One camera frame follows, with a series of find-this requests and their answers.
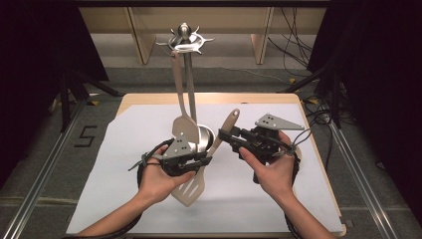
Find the slotted turner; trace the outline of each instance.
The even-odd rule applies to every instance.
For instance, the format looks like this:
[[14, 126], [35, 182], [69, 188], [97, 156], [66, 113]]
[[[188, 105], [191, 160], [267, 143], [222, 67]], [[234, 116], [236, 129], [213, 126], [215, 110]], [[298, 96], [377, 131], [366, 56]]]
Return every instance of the slotted turner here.
[[173, 77], [176, 85], [177, 97], [179, 98], [182, 116], [176, 118], [173, 122], [172, 133], [175, 136], [184, 134], [189, 142], [199, 143], [199, 127], [197, 123], [187, 114], [183, 100], [183, 83], [180, 66], [180, 57], [176, 51], [171, 52], [171, 65], [173, 68]]
[[[230, 131], [235, 125], [239, 117], [239, 113], [240, 111], [238, 109], [234, 109], [232, 112], [230, 112], [223, 125], [221, 126], [221, 129]], [[208, 150], [207, 157], [212, 156], [214, 154], [221, 142], [222, 140], [217, 135], [210, 149]], [[173, 197], [175, 197], [186, 207], [190, 206], [202, 194], [205, 189], [204, 170], [205, 166], [200, 167], [198, 172], [192, 179], [175, 188], [171, 192], [171, 195], [173, 195]]]

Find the utensil handle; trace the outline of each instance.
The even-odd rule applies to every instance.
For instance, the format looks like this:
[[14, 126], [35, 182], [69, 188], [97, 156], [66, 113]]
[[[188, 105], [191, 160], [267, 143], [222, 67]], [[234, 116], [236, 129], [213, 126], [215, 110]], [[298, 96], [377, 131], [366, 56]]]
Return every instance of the utensil handle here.
[[183, 80], [182, 80], [182, 68], [180, 66], [180, 57], [176, 51], [171, 52], [171, 66], [173, 69], [173, 78], [176, 85], [177, 97], [179, 98], [180, 109], [182, 114], [187, 116], [186, 108], [183, 100]]
[[[225, 131], [230, 131], [232, 127], [235, 125], [238, 117], [239, 117], [240, 111], [239, 109], [234, 109], [230, 114], [227, 116], [226, 120], [223, 122], [223, 125], [221, 126], [221, 129]], [[218, 146], [220, 146], [221, 142], [223, 140], [220, 139], [220, 137], [217, 134], [217, 138], [214, 139], [214, 142], [212, 143], [210, 149], [208, 150], [207, 157], [212, 156], [214, 152], [217, 150]]]

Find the wooden desk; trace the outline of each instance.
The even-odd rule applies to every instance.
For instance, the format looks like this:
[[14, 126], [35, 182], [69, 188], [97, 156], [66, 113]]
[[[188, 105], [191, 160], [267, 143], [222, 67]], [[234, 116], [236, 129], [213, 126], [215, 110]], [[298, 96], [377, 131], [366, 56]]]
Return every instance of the wooden desk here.
[[[234, 108], [241, 111], [236, 123], [241, 128], [248, 128], [249, 124], [254, 127], [255, 118], [276, 109], [284, 112], [283, 119], [301, 118], [296, 123], [309, 127], [299, 98], [293, 94], [198, 93], [195, 96], [199, 123], [214, 132], [227, 116], [225, 113]], [[180, 115], [177, 102], [176, 94], [128, 94], [123, 98], [115, 120], [107, 128], [68, 233], [76, 233], [102, 218], [136, 192], [135, 172], [127, 172], [127, 169], [142, 152], [171, 136], [172, 121]], [[299, 133], [287, 131], [290, 137]], [[295, 183], [298, 199], [331, 232], [342, 236], [345, 227], [339, 222], [340, 212], [314, 139], [310, 137], [300, 148], [306, 158], [301, 162]], [[169, 196], [145, 211], [127, 235], [179, 238], [289, 236], [283, 211], [252, 182], [252, 175], [252, 169], [223, 143], [206, 167], [206, 188], [197, 201], [184, 207]], [[103, 203], [98, 204], [98, 198], [102, 198]]]

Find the person's right hand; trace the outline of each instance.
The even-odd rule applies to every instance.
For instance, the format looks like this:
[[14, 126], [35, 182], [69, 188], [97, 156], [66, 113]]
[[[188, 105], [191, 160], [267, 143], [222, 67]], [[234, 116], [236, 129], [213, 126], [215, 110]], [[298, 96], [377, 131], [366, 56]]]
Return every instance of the person's right hand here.
[[[290, 138], [279, 130], [280, 141], [291, 145]], [[261, 187], [274, 199], [293, 195], [292, 174], [295, 158], [283, 155], [269, 165], [263, 165], [248, 149], [239, 149], [245, 161], [254, 169]]]

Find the slotted spatula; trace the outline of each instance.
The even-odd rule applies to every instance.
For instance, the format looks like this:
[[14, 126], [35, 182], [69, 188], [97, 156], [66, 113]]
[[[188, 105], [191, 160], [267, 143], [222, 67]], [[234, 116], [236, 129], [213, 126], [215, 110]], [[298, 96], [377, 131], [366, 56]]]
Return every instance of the slotted spatula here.
[[177, 97], [179, 98], [182, 116], [176, 118], [173, 122], [172, 133], [175, 136], [184, 134], [189, 142], [199, 143], [199, 127], [198, 124], [187, 114], [183, 100], [183, 83], [182, 72], [180, 66], [180, 57], [176, 51], [171, 52], [171, 65], [173, 68], [173, 77], [176, 85]]
[[[230, 112], [223, 125], [221, 126], [221, 129], [230, 131], [235, 125], [239, 117], [239, 113], [240, 111], [238, 109], [234, 109], [232, 112]], [[222, 140], [217, 135], [206, 156], [212, 156], [217, 150], [218, 146], [221, 144], [221, 142]], [[200, 167], [198, 172], [192, 179], [180, 185], [179, 187], [176, 187], [171, 192], [171, 195], [173, 195], [173, 197], [175, 197], [186, 207], [190, 206], [202, 194], [205, 189], [204, 170], [205, 166]]]

